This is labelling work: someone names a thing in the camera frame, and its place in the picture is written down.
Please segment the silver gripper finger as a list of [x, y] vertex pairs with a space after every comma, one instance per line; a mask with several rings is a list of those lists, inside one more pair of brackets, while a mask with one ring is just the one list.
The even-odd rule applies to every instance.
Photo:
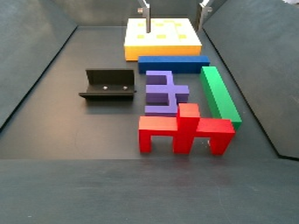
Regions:
[[143, 15], [146, 19], [146, 32], [151, 32], [151, 5], [146, 0], [138, 0], [141, 7], [138, 13]]
[[209, 13], [213, 12], [212, 4], [213, 0], [203, 0], [199, 3], [199, 13], [201, 13], [199, 28], [202, 28], [203, 26], [205, 18], [208, 17]]

